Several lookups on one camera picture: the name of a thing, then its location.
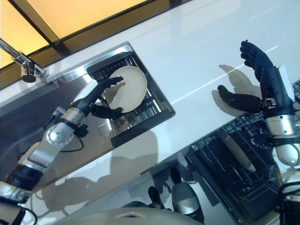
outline faucet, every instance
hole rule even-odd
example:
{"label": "faucet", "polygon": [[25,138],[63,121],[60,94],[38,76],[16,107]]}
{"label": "faucet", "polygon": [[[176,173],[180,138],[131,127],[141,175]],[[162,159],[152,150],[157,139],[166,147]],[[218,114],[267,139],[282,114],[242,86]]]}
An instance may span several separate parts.
{"label": "faucet", "polygon": [[15,50],[2,38],[0,38],[0,48],[10,54],[13,61],[22,66],[21,76],[23,81],[32,83],[36,81],[37,77],[45,76],[46,71],[41,66],[29,59],[22,52]]}

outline black dish rack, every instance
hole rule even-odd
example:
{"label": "black dish rack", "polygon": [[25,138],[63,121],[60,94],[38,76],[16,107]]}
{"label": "black dish rack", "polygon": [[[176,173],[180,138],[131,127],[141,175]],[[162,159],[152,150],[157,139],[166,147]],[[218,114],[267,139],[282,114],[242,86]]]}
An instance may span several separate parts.
{"label": "black dish rack", "polygon": [[[100,82],[124,66],[135,66],[144,72],[147,79],[147,91],[144,100],[135,110],[123,113],[114,120],[110,119],[114,134],[111,143],[115,148],[175,115],[171,104],[134,51],[110,57],[87,68],[87,72],[93,79]],[[104,106],[108,106],[104,97],[101,98],[101,102]]]}
{"label": "black dish rack", "polygon": [[[293,84],[295,120],[300,120],[300,81]],[[223,129],[240,146],[256,171],[244,169],[218,136]],[[253,137],[267,132],[262,113],[246,113],[189,147],[187,161],[208,182],[239,224],[251,224],[278,204],[272,148],[255,145]]]}

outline kitchen counter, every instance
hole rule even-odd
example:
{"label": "kitchen counter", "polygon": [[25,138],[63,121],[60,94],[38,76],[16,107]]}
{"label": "kitchen counter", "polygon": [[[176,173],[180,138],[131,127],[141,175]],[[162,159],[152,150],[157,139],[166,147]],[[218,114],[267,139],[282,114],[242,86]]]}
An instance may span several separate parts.
{"label": "kitchen counter", "polygon": [[[291,82],[298,80],[299,11],[300,2],[292,0],[194,0],[50,65],[48,80],[128,41],[176,115],[34,194],[26,207],[39,224],[77,211],[241,114],[215,90],[223,84],[260,96],[253,70],[240,58],[242,40],[267,52],[274,65],[285,64]],[[16,82],[0,91],[0,104],[41,85]],[[75,195],[81,198],[73,201]],[[30,223],[27,215],[24,224]]]}

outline sink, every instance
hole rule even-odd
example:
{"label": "sink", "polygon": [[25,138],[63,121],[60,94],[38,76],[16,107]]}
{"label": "sink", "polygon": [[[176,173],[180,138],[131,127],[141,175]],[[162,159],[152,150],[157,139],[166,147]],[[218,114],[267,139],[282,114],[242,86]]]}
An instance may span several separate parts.
{"label": "sink", "polygon": [[[0,179],[12,171],[22,153],[41,139],[44,125],[57,106],[67,109],[77,93],[92,79],[99,82],[127,65],[136,66],[145,73],[148,87],[141,105],[114,120],[90,114],[84,121],[89,131],[82,138],[84,148],[78,152],[59,153],[36,190],[174,116],[174,109],[130,43],[125,42],[0,108]],[[103,96],[97,104],[107,106]],[[63,150],[75,150],[80,146],[74,138]]]}

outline robotic arm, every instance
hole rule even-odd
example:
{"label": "robotic arm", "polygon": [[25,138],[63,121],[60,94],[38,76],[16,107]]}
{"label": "robotic arm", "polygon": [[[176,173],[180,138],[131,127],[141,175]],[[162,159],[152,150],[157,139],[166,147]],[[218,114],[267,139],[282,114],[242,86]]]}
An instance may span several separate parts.
{"label": "robotic arm", "polygon": [[268,56],[254,44],[243,41],[240,48],[245,65],[251,67],[260,82],[260,98],[229,92],[218,86],[222,100],[229,106],[251,113],[263,112],[268,136],[256,136],[254,141],[273,146],[273,158],[278,165],[280,223],[300,224],[300,137],[294,120],[295,96],[284,67],[276,68]]}
{"label": "robotic arm", "polygon": [[122,108],[112,110],[96,105],[95,101],[106,88],[122,80],[122,77],[115,77],[100,83],[95,80],[88,83],[75,97],[59,122],[47,129],[42,140],[32,145],[19,160],[16,168],[0,181],[0,224],[21,223],[25,210],[18,206],[18,203],[27,202],[33,188],[60,150],[72,141],[74,134],[79,129],[84,131],[83,136],[87,134],[85,125],[80,124],[89,113],[105,119],[115,118],[121,114]]}

